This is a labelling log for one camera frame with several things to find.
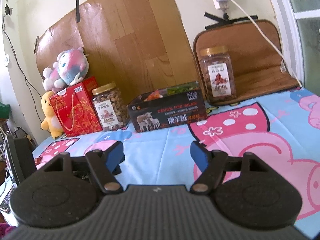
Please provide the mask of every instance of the bed sheet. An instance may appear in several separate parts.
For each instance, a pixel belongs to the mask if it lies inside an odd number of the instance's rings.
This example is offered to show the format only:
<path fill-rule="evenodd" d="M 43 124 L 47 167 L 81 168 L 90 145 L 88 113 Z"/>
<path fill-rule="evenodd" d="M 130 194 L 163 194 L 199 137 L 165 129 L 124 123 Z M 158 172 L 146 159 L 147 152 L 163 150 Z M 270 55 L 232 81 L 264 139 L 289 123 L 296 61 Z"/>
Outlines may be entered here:
<path fill-rule="evenodd" d="M 129 124 L 114 132 L 57 141 L 50 137 L 34 151 L 35 158 L 41 156 L 37 167 L 63 151 L 82 156 L 122 141 L 125 161 L 116 178 L 124 188 L 128 184 L 184 184 L 190 188 L 201 173 L 190 156 L 192 141 L 232 156 L 250 151 L 298 189 L 303 205 L 295 226 L 313 238 L 320 231 L 320 98 L 297 88 L 236 106 L 206 106 L 208 119 L 190 125 L 136 133 Z M 230 172 L 225 180 L 238 175 Z"/>

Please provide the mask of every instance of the cardboard sheet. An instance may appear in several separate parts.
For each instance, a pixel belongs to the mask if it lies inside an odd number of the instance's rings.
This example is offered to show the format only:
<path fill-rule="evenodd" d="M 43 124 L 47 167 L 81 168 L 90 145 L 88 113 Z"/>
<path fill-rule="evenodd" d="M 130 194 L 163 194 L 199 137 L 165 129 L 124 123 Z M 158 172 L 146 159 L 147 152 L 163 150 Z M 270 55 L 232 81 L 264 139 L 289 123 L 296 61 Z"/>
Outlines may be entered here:
<path fill-rule="evenodd" d="M 126 103 L 137 95 L 197 80 L 174 0 L 88 0 L 65 15 L 38 40 L 36 62 L 42 75 L 57 55 L 84 47 L 88 76 L 99 85 L 116 82 Z"/>

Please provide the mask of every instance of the red gift box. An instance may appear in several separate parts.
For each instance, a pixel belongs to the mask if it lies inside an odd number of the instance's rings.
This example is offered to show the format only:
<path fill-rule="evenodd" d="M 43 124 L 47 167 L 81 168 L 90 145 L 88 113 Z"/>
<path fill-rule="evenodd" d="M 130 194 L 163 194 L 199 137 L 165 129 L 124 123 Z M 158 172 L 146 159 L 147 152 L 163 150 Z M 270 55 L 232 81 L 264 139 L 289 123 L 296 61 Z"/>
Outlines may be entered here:
<path fill-rule="evenodd" d="M 102 131 L 92 106 L 92 89 L 97 87 L 95 77 L 90 77 L 49 98 L 68 137 Z"/>

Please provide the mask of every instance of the gold jar lid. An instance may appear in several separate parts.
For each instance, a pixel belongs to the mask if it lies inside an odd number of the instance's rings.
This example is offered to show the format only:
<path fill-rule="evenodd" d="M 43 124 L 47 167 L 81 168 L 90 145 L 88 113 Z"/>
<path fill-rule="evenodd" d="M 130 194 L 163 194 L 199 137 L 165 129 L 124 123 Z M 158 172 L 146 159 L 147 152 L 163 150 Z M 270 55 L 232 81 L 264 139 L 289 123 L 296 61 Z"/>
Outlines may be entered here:
<path fill-rule="evenodd" d="M 109 91 L 109 90 L 111 90 L 111 89 L 113 89 L 115 87 L 116 87 L 116 83 L 112 82 L 112 83 L 106 84 L 104 86 L 92 89 L 92 94 L 95 96 L 95 95 L 98 95 L 98 94 L 100 94 L 102 92 Z"/>
<path fill-rule="evenodd" d="M 217 46 L 217 47 L 212 47 L 207 49 L 201 49 L 200 55 L 208 56 L 213 54 L 223 54 L 227 52 L 228 52 L 228 48 L 226 46 Z"/>

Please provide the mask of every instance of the monitor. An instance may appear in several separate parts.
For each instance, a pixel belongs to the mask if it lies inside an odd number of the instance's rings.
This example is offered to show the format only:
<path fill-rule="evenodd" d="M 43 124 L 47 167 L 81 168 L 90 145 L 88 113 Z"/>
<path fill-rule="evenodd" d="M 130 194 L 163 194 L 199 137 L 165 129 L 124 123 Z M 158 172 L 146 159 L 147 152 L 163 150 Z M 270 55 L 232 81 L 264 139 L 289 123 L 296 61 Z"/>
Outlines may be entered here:
<path fill-rule="evenodd" d="M 4 157 L 14 188 L 37 170 L 33 159 L 33 146 L 29 139 L 13 138 L 8 135 L 4 141 Z"/>

